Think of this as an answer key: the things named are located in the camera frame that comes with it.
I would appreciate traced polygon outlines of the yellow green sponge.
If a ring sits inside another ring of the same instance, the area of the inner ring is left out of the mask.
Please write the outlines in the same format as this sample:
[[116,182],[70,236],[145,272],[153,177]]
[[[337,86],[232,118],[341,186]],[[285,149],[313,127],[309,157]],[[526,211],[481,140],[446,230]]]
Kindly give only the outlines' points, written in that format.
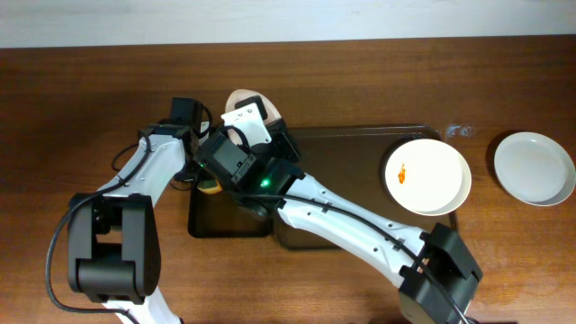
[[222,186],[216,179],[205,179],[198,183],[196,189],[204,194],[218,194],[222,191]]

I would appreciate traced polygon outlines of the pink white plate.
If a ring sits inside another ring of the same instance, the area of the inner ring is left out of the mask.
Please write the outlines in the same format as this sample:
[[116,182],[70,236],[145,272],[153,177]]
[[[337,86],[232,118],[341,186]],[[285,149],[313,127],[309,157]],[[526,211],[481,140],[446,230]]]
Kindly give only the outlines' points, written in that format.
[[237,89],[235,91],[233,91],[230,95],[229,98],[226,102],[225,105],[225,113],[229,113],[235,110],[235,105],[245,99],[248,99],[249,97],[253,97],[253,96],[259,96],[260,99],[262,100],[264,107],[265,107],[265,111],[267,113],[267,117],[264,119],[264,124],[268,125],[271,124],[273,122],[276,122],[278,120],[282,119],[282,115],[279,113],[279,111],[277,110],[277,108],[275,107],[275,105],[267,98],[265,97],[263,94],[260,94],[257,91],[254,90],[248,90],[248,89]]

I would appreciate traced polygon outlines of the white plate front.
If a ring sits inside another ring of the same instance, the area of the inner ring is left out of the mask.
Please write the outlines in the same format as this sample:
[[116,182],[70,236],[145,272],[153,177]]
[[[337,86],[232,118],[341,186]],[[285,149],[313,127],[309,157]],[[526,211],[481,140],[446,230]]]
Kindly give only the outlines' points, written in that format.
[[554,206],[575,189],[575,164],[560,144],[545,135],[521,131],[496,147],[494,171],[503,189],[534,206]]

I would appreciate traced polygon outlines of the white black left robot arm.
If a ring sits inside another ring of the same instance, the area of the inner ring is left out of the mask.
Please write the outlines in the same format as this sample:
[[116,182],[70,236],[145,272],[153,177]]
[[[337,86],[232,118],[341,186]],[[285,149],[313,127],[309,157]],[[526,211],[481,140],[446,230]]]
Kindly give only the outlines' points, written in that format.
[[134,153],[95,193],[73,197],[67,212],[67,279],[123,323],[179,323],[159,287],[161,253],[154,207],[208,124],[155,124],[139,133]]

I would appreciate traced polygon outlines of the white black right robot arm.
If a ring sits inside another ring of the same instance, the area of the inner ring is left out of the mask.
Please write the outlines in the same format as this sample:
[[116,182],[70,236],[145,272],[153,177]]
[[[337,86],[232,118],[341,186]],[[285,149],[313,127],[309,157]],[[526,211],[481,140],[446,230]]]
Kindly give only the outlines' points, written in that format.
[[388,220],[331,192],[298,166],[297,146],[283,122],[250,139],[239,126],[209,131],[193,154],[199,170],[258,219],[319,236],[384,275],[412,323],[471,323],[467,309],[483,273],[459,233]]

